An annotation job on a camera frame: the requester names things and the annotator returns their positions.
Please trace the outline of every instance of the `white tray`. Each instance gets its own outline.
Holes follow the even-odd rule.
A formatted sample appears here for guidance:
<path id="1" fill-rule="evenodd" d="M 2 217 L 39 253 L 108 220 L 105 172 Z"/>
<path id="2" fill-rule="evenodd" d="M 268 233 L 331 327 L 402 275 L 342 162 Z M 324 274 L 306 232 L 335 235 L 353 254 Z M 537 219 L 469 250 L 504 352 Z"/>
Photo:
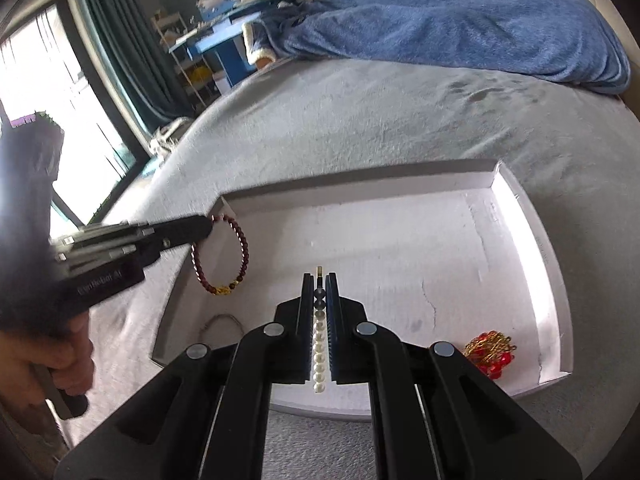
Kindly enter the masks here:
<path id="1" fill-rule="evenodd" d="M 492 160 L 429 162 L 321 176 L 226 194 L 213 213 L 234 216 L 249 242 L 246 279 L 214 297 L 185 260 L 152 358 L 165 365 L 198 341 L 217 348 L 273 319 L 316 266 L 340 294 L 409 343 L 458 348 L 489 330 L 518 346 L 497 384 L 514 396 L 571 373 L 573 336 L 564 283 L 542 223 L 507 168 Z M 239 245 L 216 226 L 201 249 L 212 283 L 228 283 Z M 365 384 L 273 385 L 272 407 L 301 415 L 370 417 Z"/>

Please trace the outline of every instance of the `gray bedsheet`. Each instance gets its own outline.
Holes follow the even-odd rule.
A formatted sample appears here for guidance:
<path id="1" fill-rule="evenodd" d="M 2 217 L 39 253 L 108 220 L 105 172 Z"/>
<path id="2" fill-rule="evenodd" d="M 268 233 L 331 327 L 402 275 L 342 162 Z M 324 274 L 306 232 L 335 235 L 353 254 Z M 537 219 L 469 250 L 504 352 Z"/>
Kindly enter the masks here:
<path id="1" fill-rule="evenodd" d="M 193 125 L 137 218 L 206 212 L 220 192 L 382 164 L 502 158 L 564 275 L 575 372 L 518 402 L 588 474 L 640 399 L 640 123 L 617 98 L 530 76 L 360 60 L 284 62 Z M 186 250 L 94 310 L 97 375 L 81 438 L 149 380 L 154 332 Z M 374 477 L 370 427 L 271 413 L 265 478 Z"/>

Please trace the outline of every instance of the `beaded bracelet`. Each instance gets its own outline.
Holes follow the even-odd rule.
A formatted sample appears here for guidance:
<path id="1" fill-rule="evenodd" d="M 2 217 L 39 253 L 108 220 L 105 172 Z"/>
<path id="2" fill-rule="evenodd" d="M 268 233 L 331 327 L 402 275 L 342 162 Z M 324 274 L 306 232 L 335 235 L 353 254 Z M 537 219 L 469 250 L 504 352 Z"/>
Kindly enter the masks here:
<path id="1" fill-rule="evenodd" d="M 246 268 L 249 265 L 249 245 L 247 244 L 244 233 L 242 232 L 242 229 L 238 225 L 238 222 L 235 218 L 231 218 L 231 216 L 229 215 L 213 215 L 211 217 L 211 220 L 213 221 L 214 225 L 217 222 L 227 222 L 236 233 L 238 240 L 240 240 L 240 247 L 242 248 L 242 266 L 240 267 L 240 272 L 238 273 L 236 278 L 228 285 L 213 286 L 204 277 L 204 272 L 202 271 L 202 265 L 200 263 L 200 251 L 197 244 L 193 244 L 191 246 L 191 261 L 193 262 L 193 268 L 196 271 L 196 278 L 200 282 L 200 285 L 202 285 L 207 292 L 213 294 L 214 296 L 228 296 L 236 288 L 236 286 L 238 286 L 240 282 L 244 280 Z"/>

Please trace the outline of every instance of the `curtain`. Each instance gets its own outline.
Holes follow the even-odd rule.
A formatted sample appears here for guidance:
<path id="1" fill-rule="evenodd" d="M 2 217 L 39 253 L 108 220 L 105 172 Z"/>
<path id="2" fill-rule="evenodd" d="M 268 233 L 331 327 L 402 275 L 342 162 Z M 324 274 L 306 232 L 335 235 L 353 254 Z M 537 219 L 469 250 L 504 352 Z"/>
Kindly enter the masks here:
<path id="1" fill-rule="evenodd" d="M 148 134 L 193 117 L 158 35 L 137 0 L 79 0 L 110 77 Z"/>

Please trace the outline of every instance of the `window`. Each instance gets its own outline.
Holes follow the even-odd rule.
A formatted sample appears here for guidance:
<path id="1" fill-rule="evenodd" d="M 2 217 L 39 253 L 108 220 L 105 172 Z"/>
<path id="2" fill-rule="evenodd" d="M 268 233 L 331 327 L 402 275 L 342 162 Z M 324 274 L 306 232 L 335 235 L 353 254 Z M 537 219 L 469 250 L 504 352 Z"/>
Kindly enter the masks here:
<path id="1" fill-rule="evenodd" d="M 46 112 L 64 130 L 52 236 L 103 218 L 148 161 L 97 76 L 66 0 L 0 44 L 0 100 L 11 121 Z"/>

